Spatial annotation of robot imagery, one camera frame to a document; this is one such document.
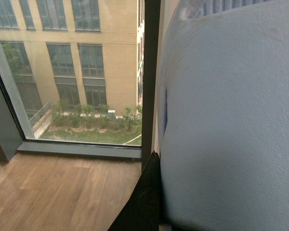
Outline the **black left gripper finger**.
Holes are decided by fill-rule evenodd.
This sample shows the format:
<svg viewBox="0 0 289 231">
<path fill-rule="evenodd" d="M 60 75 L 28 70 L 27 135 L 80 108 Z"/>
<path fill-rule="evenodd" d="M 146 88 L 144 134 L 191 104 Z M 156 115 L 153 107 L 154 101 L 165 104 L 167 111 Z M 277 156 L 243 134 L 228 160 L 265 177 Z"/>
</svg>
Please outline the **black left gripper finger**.
<svg viewBox="0 0 289 231">
<path fill-rule="evenodd" d="M 110 231 L 158 231 L 161 198 L 160 158 L 152 152 L 140 178 Z"/>
</svg>

